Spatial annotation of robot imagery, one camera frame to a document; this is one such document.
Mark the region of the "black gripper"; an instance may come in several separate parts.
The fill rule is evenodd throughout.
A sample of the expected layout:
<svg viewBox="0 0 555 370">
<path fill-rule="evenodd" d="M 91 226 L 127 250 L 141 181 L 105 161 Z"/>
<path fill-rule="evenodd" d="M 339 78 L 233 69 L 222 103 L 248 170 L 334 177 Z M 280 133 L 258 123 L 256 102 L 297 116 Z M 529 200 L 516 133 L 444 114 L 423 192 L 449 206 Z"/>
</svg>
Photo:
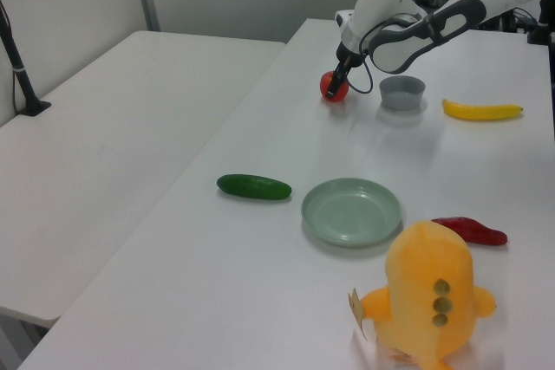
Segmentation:
<svg viewBox="0 0 555 370">
<path fill-rule="evenodd" d="M 340 42 L 336 49 L 336 58 L 338 65 L 332 72 L 330 84 L 325 93 L 325 97 L 330 100 L 338 95 L 340 87 L 348 80 L 350 69 L 362 65 L 362 55 L 351 51 L 343 42 Z"/>
</svg>

